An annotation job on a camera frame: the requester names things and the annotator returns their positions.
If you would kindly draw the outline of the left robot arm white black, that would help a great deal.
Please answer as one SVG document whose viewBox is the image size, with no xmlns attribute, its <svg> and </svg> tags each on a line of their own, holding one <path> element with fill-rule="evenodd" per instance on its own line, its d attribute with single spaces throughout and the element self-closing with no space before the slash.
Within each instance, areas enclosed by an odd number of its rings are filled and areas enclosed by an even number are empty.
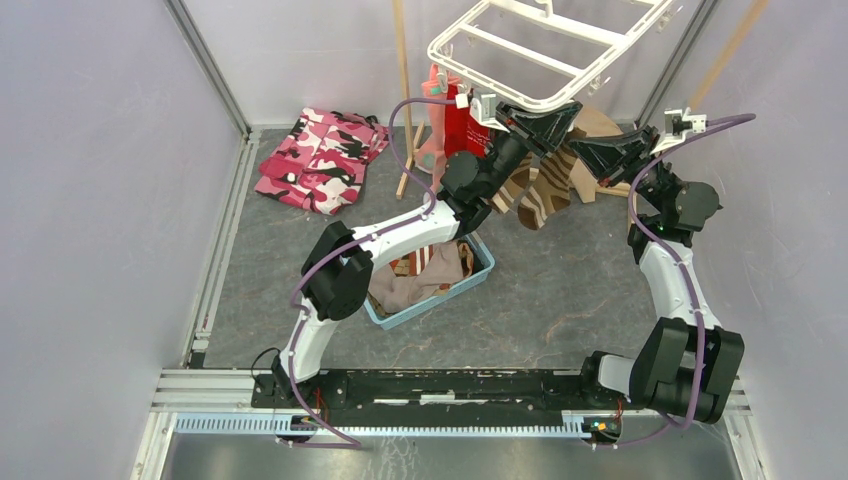
<svg viewBox="0 0 848 480">
<path fill-rule="evenodd" d="M 491 213 L 491 198 L 528 155 L 545 159 L 564 145 L 582 108 L 570 101 L 534 113 L 501 102 L 495 108 L 501 127 L 484 153 L 449 156 L 439 191 L 428 193 L 422 206 L 368 226 L 337 221 L 326 227 L 290 295 L 297 320 L 271 368 L 278 397 L 290 407 L 306 405 L 338 322 L 364 305 L 373 273 L 416 249 L 474 232 Z"/>
</svg>

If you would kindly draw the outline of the pink sock green patches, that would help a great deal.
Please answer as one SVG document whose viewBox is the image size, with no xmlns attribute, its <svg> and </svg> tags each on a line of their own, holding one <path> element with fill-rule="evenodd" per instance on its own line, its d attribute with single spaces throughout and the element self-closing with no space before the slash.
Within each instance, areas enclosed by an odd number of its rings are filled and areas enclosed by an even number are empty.
<svg viewBox="0 0 848 480">
<path fill-rule="evenodd" d="M 437 64 L 430 67 L 428 79 L 421 84 L 424 98 L 444 101 L 448 99 L 448 87 L 451 77 Z M 441 186 L 447 157 L 445 155 L 445 110 L 446 105 L 426 104 L 430 134 L 414 156 L 415 166 L 431 175 L 431 190 L 437 192 Z"/>
</svg>

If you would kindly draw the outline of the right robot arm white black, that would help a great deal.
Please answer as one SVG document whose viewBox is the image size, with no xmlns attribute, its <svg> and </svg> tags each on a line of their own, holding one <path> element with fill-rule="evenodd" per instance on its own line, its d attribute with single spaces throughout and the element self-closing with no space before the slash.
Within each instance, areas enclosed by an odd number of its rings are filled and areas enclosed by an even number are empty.
<svg viewBox="0 0 848 480">
<path fill-rule="evenodd" d="M 657 211 L 629 211 L 627 244 L 648 281 L 658 320 L 635 358 L 602 351 L 586 358 L 577 382 L 585 405 L 602 408 L 619 395 L 636 408 L 660 413 L 678 428 L 712 424 L 722 416 L 745 344 L 710 310 L 694 272 L 692 251 L 694 234 L 722 206 L 713 187 L 681 179 L 664 158 L 730 125 L 724 122 L 679 137 L 663 137 L 643 127 L 569 141 L 599 184 L 627 183 L 630 199 L 640 196 Z"/>
</svg>

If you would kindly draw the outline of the brown striped sock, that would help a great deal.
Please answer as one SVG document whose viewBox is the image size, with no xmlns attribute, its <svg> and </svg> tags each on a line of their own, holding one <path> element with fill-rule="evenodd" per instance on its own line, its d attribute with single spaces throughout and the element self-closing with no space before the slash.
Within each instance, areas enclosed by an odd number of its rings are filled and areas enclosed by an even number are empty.
<svg viewBox="0 0 848 480">
<path fill-rule="evenodd" d="M 493 195 L 490 204 L 499 214 L 505 214 L 521 199 L 522 194 L 533 184 L 538 169 L 534 166 L 536 157 L 528 154 L 509 175 L 508 179 Z"/>
<path fill-rule="evenodd" d="M 525 228 L 539 230 L 550 216 L 570 206 L 571 172 L 576 161 L 573 151 L 563 146 L 540 161 L 532 183 L 524 182 L 517 215 Z"/>
</svg>

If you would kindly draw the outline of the red sock white stars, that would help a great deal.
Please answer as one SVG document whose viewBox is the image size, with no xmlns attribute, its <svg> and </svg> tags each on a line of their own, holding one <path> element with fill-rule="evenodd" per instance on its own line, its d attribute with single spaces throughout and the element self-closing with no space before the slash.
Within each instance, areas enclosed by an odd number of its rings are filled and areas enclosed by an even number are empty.
<svg viewBox="0 0 848 480">
<path fill-rule="evenodd" d="M 467 116 L 463 149 L 478 157 L 484 157 L 491 144 L 491 130 L 481 125 L 471 114 Z"/>
</svg>

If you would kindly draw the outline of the white clip hanger frame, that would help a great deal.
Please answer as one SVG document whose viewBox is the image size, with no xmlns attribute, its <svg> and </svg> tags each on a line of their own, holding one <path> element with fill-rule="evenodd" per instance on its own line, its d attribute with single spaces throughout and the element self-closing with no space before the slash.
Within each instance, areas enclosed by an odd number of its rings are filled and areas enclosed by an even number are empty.
<svg viewBox="0 0 848 480">
<path fill-rule="evenodd" d="M 543 112 L 606 83 L 659 45 L 680 1 L 477 1 L 427 54 L 465 84 Z"/>
</svg>

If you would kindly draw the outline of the red sock white trim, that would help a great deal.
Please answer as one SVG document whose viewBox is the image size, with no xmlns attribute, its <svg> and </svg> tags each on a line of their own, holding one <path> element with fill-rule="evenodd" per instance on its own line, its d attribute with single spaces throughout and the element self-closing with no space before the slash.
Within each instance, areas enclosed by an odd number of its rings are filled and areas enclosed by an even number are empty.
<svg viewBox="0 0 848 480">
<path fill-rule="evenodd" d="M 447 99 L 453 103 L 445 107 L 444 113 L 444 154 L 450 158 L 454 154 L 467 149 L 469 107 L 456 105 L 456 97 L 466 97 L 459 93 L 457 85 L 450 85 Z"/>
</svg>

